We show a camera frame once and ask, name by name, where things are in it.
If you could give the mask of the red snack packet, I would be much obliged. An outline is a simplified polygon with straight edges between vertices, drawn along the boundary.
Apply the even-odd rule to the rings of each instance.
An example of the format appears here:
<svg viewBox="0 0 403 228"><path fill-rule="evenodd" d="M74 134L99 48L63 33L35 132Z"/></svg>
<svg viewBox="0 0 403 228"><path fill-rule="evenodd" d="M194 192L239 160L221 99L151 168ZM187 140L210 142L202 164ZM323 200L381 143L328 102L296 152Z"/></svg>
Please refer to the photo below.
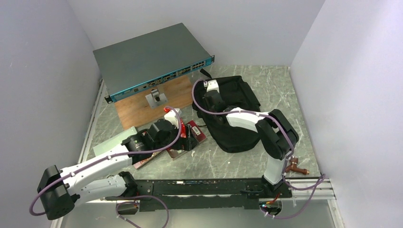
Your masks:
<svg viewBox="0 0 403 228"><path fill-rule="evenodd" d="M185 124L183 123L182 118L180 119L180 122L181 122L181 134L180 134L180 136L181 136L181 138L187 138L186 127L185 127Z"/></svg>

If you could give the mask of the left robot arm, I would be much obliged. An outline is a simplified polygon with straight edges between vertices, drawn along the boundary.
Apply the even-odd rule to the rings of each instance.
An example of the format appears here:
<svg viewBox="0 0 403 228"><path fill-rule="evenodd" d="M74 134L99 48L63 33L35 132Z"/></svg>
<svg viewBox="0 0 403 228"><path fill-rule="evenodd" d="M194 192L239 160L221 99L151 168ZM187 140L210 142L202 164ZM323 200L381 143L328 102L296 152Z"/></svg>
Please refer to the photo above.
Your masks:
<svg viewBox="0 0 403 228"><path fill-rule="evenodd" d="M103 153L75 166L46 168L37 192L48 220L56 220L75 207L103 197L138 196L138 184L127 171L109 179L102 177L113 171L136 165L163 150L192 150L203 132L190 121L178 126L160 119L148 129L115 142L104 142Z"/></svg>

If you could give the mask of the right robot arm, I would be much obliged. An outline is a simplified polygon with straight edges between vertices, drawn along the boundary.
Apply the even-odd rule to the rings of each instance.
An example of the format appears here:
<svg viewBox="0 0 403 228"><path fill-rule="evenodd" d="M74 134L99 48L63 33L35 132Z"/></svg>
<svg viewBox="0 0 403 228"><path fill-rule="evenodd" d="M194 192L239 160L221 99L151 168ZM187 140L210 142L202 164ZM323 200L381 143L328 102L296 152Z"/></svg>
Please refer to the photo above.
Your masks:
<svg viewBox="0 0 403 228"><path fill-rule="evenodd" d="M224 101L218 90L208 90L203 96L208 114L221 115L224 123L256 132L268 154L267 167L262 177L262 192L274 197L284 182L288 159L291 158L299 136L284 114L274 109L271 112L254 112L240 107L223 108Z"/></svg>

